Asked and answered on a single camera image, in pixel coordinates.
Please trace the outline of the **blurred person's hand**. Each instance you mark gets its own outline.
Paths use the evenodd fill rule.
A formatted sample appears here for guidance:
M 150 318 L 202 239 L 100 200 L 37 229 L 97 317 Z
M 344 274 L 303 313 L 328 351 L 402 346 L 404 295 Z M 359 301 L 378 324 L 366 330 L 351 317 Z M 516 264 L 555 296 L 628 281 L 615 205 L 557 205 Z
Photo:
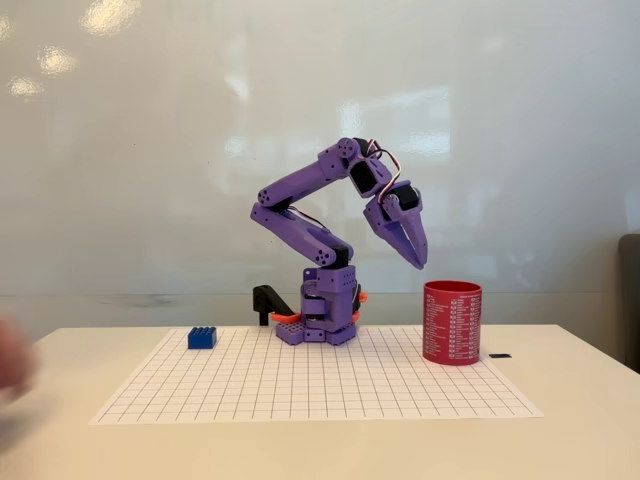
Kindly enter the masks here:
M 10 318 L 1 317 L 1 393 L 11 400 L 31 387 L 36 361 L 31 343 Z

